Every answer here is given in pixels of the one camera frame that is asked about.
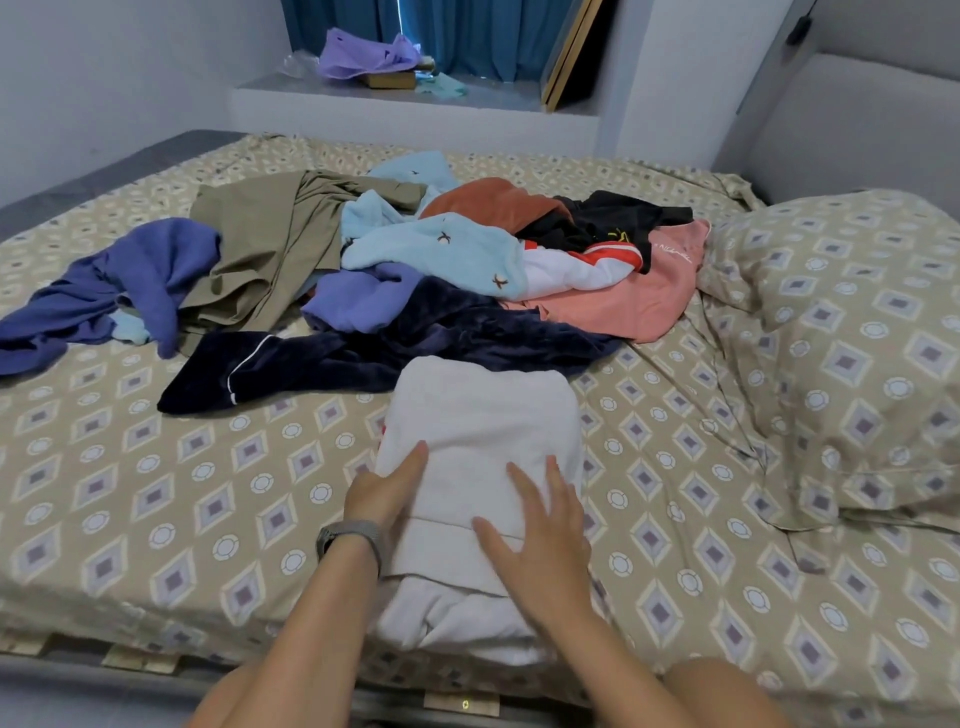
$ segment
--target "pink garment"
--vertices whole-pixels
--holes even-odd
[[[709,232],[706,220],[656,228],[650,232],[653,261],[646,276],[631,273],[599,291],[564,291],[503,305],[537,308],[542,319],[622,336],[639,344],[657,341],[677,323],[690,303]]]

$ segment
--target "smartwatch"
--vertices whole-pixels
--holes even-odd
[[[330,549],[330,545],[337,536],[345,533],[355,533],[357,536],[363,536],[370,543],[373,549],[373,557],[376,559],[376,578],[380,578],[380,571],[383,568],[383,537],[380,529],[373,521],[339,521],[325,525],[320,529],[320,535],[317,537],[317,560],[324,558],[324,554]]]

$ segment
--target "hand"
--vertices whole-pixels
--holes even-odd
[[[473,530],[520,611],[547,635],[555,637],[560,627],[593,615],[584,508],[573,486],[564,482],[552,455],[546,460],[549,515],[540,491],[527,474],[513,463],[507,466],[507,473],[523,502],[523,549],[514,553],[484,519],[473,519]]]
[[[389,531],[400,511],[413,500],[429,456],[429,448],[420,440],[389,475],[367,471],[353,478],[344,503],[344,520],[373,521],[381,532]]]

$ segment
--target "patterned bed sheet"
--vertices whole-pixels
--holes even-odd
[[[186,214],[202,183],[308,167],[361,174],[404,151],[245,137],[5,241],[0,313],[129,228]],[[499,176],[572,198],[606,188],[690,205],[714,223],[759,206],[733,176],[627,160],[448,158],[464,181]],[[296,320],[283,335],[306,332]],[[74,346],[0,392],[0,625],[222,662],[269,646],[309,576],[318,529],[372,466],[389,396],[316,393],[162,417],[156,400],[181,365],[153,345]],[[738,425],[750,414],[718,387],[729,376],[696,296],[657,343],[625,346],[571,382],[592,569],[617,627],[657,670],[696,654],[741,665],[802,724],[955,724],[960,540],[867,524],[769,526],[762,468]],[[929,583],[936,614],[901,591],[911,574]],[[378,643],[360,675],[584,700],[560,666]]]

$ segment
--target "pillow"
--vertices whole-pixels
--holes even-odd
[[[713,230],[698,287],[747,425],[780,456],[765,487],[792,508],[775,524],[955,501],[958,266],[960,225],[904,192],[796,200]]]

